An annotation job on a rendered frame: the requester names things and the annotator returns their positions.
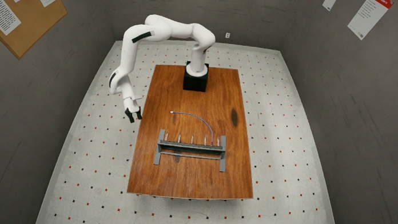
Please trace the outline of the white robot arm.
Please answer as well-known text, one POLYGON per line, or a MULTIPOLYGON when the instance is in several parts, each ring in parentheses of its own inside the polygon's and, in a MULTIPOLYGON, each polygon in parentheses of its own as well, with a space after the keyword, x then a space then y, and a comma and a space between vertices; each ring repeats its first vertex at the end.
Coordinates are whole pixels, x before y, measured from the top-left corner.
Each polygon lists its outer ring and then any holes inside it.
POLYGON ((198 42, 192 47, 191 64, 187 65, 186 70, 194 77, 204 76, 208 70, 204 65, 206 51, 215 43, 214 34, 197 23, 187 25, 159 15, 150 15, 146 18, 145 25, 135 25, 125 32, 121 65, 113 71, 109 79, 110 93, 121 93, 123 99, 143 98, 142 94, 134 95, 128 76, 134 70, 138 44, 143 41, 162 42, 170 36, 176 38, 191 37, 198 42))

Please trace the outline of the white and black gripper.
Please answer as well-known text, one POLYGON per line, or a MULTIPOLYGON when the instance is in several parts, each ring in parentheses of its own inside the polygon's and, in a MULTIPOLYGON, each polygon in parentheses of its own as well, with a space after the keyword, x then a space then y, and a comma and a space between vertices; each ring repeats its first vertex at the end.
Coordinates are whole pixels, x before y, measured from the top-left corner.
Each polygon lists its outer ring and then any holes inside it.
POLYGON ((127 98, 124 100, 125 114, 130 119, 130 123, 134 122, 134 118, 132 117, 132 113, 137 114, 138 120, 142 119, 141 117, 141 108, 138 107, 137 101, 132 100, 132 98, 127 98), (140 110, 139 110, 140 108, 140 110))

